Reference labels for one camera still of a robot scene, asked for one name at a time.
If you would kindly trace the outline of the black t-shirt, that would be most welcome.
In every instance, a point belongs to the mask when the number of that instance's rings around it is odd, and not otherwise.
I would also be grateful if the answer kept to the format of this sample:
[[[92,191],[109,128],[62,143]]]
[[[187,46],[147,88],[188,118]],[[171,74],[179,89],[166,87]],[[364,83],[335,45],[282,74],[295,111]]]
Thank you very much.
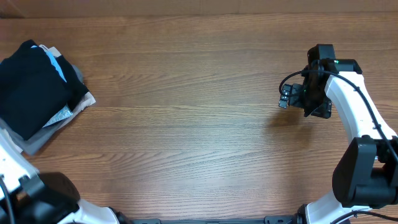
[[[49,120],[45,118],[43,60],[27,40],[1,62],[1,119],[24,140],[30,139]]]

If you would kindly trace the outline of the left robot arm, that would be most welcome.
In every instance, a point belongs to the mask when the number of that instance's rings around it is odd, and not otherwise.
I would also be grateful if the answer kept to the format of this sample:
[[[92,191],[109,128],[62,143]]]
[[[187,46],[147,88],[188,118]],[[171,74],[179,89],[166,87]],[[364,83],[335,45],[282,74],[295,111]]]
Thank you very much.
[[[61,172],[39,172],[1,130],[1,223],[128,224],[111,207],[99,207],[80,197]]]

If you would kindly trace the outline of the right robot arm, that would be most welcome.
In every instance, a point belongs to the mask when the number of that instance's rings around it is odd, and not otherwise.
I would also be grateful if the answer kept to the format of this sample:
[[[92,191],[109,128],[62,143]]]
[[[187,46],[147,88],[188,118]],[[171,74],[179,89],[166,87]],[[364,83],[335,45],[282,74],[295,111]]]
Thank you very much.
[[[332,175],[332,189],[295,215],[265,217],[265,223],[349,223],[359,214],[397,221],[376,213],[397,204],[397,133],[384,121],[354,59],[337,59],[331,44],[307,52],[298,72],[302,84],[279,85],[279,107],[294,106],[305,116],[328,119],[336,108],[349,146]]]

